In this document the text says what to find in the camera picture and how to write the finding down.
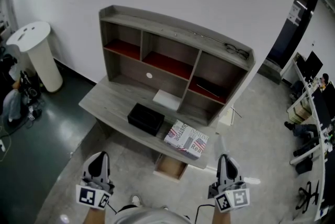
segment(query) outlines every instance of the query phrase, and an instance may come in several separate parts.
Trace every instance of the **person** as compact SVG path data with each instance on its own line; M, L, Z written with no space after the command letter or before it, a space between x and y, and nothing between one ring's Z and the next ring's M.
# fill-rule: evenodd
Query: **person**
M288 121L284 122L284 125L291 131L295 137L304 138L310 132L313 133L314 137L318 137L318 129L316 125L297 125L290 124Z
M325 90L327 84L328 84L328 81L329 81L329 76L327 73L324 73L322 75L322 78L321 78L321 85L320 85L320 89L321 91Z
M144 207L141 198L134 195L131 205L123 207L115 215L113 224L190 224L190 220L184 216L173 213L166 208L153 209ZM84 220L84 224L104 224L105 211L90 208ZM230 224L230 213L220 213L215 207L212 224Z
M2 116L9 126L16 126L22 120L21 116L21 91L20 67L16 58L6 54L0 62L2 81L10 86L3 100Z
M291 86L292 93L289 95L291 98L292 104L303 94L304 91L304 84L302 81L296 81Z

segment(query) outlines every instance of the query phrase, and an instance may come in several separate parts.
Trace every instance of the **eyeglasses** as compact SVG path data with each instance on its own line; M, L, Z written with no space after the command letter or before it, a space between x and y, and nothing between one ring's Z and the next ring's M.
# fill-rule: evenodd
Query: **eyeglasses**
M231 54L238 54L240 58L244 59L244 60L248 60L249 58L249 53L245 52L242 49L237 49L235 46L232 46L231 44L228 43L224 43L224 46L226 47L226 50L228 53Z

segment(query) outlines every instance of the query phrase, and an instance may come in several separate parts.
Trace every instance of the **cardboard box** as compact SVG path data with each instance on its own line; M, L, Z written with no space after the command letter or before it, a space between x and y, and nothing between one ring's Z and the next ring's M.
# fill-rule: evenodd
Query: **cardboard box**
M309 113L309 111L303 107L303 103L302 102L300 102L299 104L297 104L294 107L294 110L295 110L295 113L298 116L302 117L302 119L304 119L304 120L308 119L311 116L311 114Z
M304 119L296 114L295 108L293 108L291 111L288 112L288 118L290 121L294 122L295 124L301 124Z
M198 159L204 151L208 136L177 120L164 141L191 159Z

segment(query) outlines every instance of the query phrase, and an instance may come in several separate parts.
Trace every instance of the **ceiling light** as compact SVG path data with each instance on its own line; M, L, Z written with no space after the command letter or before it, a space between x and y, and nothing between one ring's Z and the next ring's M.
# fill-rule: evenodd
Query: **ceiling light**
M306 6L303 5L301 2L297 1L297 3L298 3L299 5L301 5L304 9L306 9Z

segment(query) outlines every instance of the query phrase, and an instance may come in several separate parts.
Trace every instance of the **white shoe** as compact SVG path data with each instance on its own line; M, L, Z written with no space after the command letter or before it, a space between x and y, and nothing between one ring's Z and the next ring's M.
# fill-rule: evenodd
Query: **white shoe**
M142 200L141 200L140 196L138 196L138 195L133 195L133 197L131 198L131 203L133 205L136 205L137 207L142 207L143 206Z

